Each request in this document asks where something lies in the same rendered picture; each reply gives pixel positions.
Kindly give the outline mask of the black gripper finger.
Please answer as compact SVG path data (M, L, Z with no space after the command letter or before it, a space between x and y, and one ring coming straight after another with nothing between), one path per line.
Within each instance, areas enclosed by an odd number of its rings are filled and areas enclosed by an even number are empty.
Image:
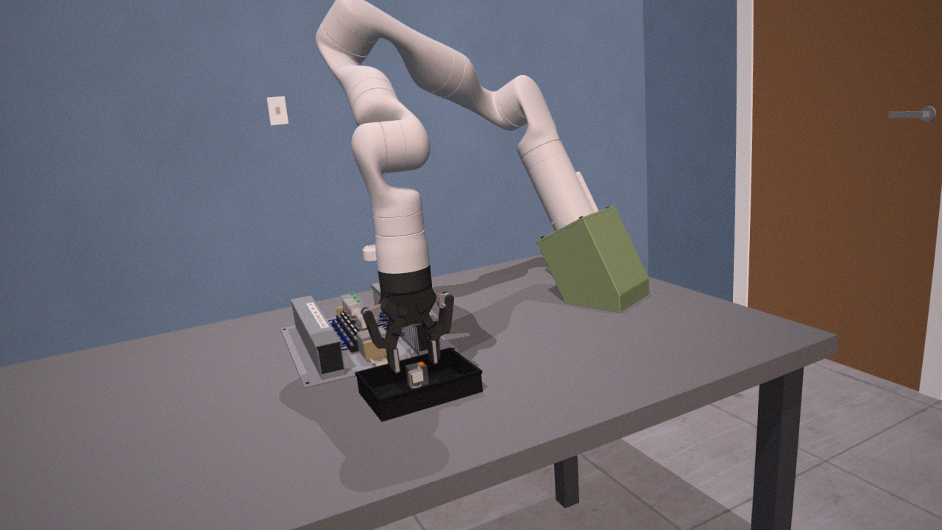
M381 312L380 304L375 305L372 308L367 308L364 306L362 308L362 316L366 322L366 327L368 329L368 334L371 336L372 342L374 345L381 349L386 348L388 364L392 370L396 373L401 372L400 370L400 359L398 358L398 349L397 342L398 336L403 332L403 323L407 314L407 306L399 305L396 315L396 321L392 322L390 319L387 323L387 332L386 338L381 338L381 334L377 325L379 321L379 314ZM399 322L398 322L399 321ZM393 327L394 326L394 327ZM391 334L390 334L391 333Z
M426 305L421 301L418 301L417 304L415 304L415 308L417 308L419 315L422 318L423 328L426 330L428 335L428 360L430 360L431 364L437 364L437 359L439 359L441 356L439 347L440 336L443 336L444 334L450 334L454 297L450 293L444 291L443 293L436 293L436 301L439 307L439 321L436 328L433 323L433 319L431 319L430 314L428 314Z

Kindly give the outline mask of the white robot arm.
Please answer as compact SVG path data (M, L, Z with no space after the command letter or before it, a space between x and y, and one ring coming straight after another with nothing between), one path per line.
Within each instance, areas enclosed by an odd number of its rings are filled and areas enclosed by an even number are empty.
M396 46L415 84L428 93L462 105L502 130L527 124L517 153L555 231L598 211L530 77L518 75L493 93L480 86L473 64L462 53L364 0L335 0L316 33L316 46L343 87L358 125L351 151L366 183L375 226L375 244L363 248L364 261L377 259L384 274L407 274L430 265L419 192L392 187L383 179L384 172L422 167L430 141L419 119L398 102L386 75L361 65L379 39Z

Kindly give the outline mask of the grey relay panel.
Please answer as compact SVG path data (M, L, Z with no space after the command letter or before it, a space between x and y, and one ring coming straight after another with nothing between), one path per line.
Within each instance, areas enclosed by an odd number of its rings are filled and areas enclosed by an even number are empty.
M311 296L291 299L291 304L295 325L281 328L280 332L304 388L355 377L358 370L388 364L386 349L375 347L368 330L358 332L355 322L344 315L342 306L336 309L336 317L326 319ZM428 353L427 338L422 323L403 328L398 336L398 358Z

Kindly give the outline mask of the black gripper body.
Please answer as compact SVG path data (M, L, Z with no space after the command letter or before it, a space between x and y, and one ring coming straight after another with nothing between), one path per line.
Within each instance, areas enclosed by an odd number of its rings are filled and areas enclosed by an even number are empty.
M396 321L398 306L407 306L408 310L403 328L407 328L411 323L423 322L417 308L415 308L418 301L426 305L428 313L430 313L433 304L436 302L430 265L415 272L407 272L407 274L384 274L379 272L379 282L380 309L392 322Z

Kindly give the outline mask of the black rectangular tray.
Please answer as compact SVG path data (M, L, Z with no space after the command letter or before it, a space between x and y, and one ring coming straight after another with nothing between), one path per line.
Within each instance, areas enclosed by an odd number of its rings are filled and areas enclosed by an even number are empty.
M480 393L475 365L451 347L440 353L434 365L428 360L428 353L400 360L400 373L391 370L388 364L358 370L355 372L358 392L381 422ZM405 365L417 362L428 367L428 385L409 389Z

